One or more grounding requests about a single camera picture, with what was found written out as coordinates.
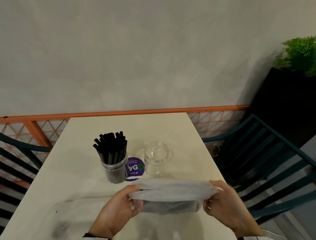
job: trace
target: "white cable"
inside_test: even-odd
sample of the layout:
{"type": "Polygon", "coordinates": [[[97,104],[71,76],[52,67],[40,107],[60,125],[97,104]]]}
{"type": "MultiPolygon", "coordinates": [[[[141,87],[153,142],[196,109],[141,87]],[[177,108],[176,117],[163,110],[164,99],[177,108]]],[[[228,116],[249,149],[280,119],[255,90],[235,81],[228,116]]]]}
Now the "white cable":
{"type": "Polygon", "coordinates": [[[275,234],[275,233],[273,233],[273,232],[270,232],[270,231],[268,231],[268,230],[262,229],[262,231],[266,231],[266,232],[272,233],[272,234],[274,234],[274,235],[276,235],[276,236],[278,236],[278,237],[281,237],[281,238],[283,238],[284,240],[286,240],[283,236],[277,235],[277,234],[275,234]]]}

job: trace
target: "black planter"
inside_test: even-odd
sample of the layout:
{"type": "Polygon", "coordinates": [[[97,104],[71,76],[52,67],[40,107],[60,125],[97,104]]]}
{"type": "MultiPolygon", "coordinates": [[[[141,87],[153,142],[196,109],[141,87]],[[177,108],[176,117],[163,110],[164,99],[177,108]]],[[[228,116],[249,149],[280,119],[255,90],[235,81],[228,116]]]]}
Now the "black planter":
{"type": "Polygon", "coordinates": [[[251,113],[300,148],[316,134],[316,77],[271,68],[244,119],[251,113]]]}

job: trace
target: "green plant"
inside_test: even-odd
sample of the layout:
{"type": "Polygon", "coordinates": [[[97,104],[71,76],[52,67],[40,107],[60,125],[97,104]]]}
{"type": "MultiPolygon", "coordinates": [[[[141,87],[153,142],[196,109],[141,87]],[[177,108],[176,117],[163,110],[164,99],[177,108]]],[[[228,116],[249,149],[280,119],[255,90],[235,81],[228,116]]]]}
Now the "green plant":
{"type": "Polygon", "coordinates": [[[276,64],[307,77],[316,76],[316,37],[294,38],[282,43],[287,56],[278,58],[276,64]]]}

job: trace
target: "table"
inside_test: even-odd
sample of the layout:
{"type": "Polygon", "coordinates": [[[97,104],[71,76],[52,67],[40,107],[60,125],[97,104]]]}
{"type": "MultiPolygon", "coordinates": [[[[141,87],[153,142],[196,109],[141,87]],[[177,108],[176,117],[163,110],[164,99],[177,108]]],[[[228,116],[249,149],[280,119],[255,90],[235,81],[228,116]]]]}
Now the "table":
{"type": "MultiPolygon", "coordinates": [[[[147,143],[165,143],[171,155],[166,178],[224,180],[186,113],[72,118],[0,239],[37,240],[34,233],[54,204],[109,197],[130,184],[109,183],[92,147],[99,134],[118,131],[123,131],[128,140],[129,157],[143,160],[147,143]]],[[[114,239],[236,238],[230,229],[200,209],[197,213],[166,216],[140,213],[114,239]]]]}

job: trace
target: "round sticker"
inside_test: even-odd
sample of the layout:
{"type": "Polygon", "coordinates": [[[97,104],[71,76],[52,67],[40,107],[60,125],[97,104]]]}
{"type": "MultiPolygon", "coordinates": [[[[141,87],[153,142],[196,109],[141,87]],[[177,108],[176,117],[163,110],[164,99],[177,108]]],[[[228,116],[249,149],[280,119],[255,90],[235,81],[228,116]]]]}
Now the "round sticker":
{"type": "Polygon", "coordinates": [[[144,174],[145,165],[142,160],[137,157],[128,158],[128,178],[126,181],[135,181],[144,174]]]}

